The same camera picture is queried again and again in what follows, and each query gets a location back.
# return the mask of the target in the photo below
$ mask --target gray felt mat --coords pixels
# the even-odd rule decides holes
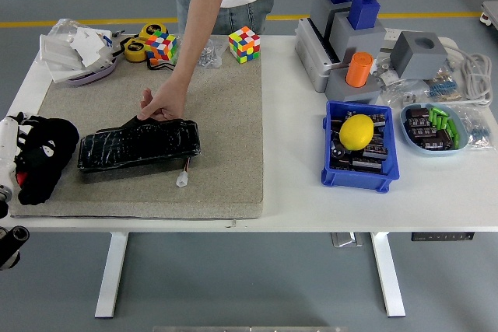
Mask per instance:
[[[70,120],[81,137],[123,125],[139,112],[145,87],[153,93],[170,75],[122,59],[105,79],[87,86],[51,84],[42,117]],[[263,198],[261,61],[239,65],[226,51],[218,69],[197,67],[185,119],[196,121],[202,154],[191,160],[188,185],[175,182],[182,161],[83,174],[78,150],[50,200],[13,216],[135,218],[257,218]]]

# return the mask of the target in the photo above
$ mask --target hand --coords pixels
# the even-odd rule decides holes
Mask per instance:
[[[144,89],[142,92],[143,100],[140,101],[142,109],[137,116],[139,120],[153,118],[157,121],[167,121],[184,116],[185,100],[187,91],[181,86],[171,82],[171,79],[165,81],[153,96],[150,89]]]

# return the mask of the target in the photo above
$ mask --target rubik's cube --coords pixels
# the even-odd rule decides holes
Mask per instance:
[[[177,38],[157,30],[146,41],[146,52],[152,65],[157,65],[161,61],[170,61],[177,53]]]
[[[247,26],[231,33],[228,36],[228,42],[230,43],[230,52],[240,64],[259,58],[261,41],[259,36]]]

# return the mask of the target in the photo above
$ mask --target black glove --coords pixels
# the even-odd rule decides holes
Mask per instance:
[[[74,124],[61,118],[26,117],[23,113],[13,118],[19,125],[32,126],[27,134],[19,132],[21,152],[15,163],[21,187],[19,202],[36,205],[45,202],[54,191],[78,145],[79,133]]]

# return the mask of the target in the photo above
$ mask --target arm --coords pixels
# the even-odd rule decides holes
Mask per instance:
[[[211,36],[221,1],[191,0],[177,65],[154,97],[150,89],[143,92],[144,99],[140,103],[142,112],[137,116],[138,119],[152,117],[164,121],[183,117],[188,85],[202,50]]]

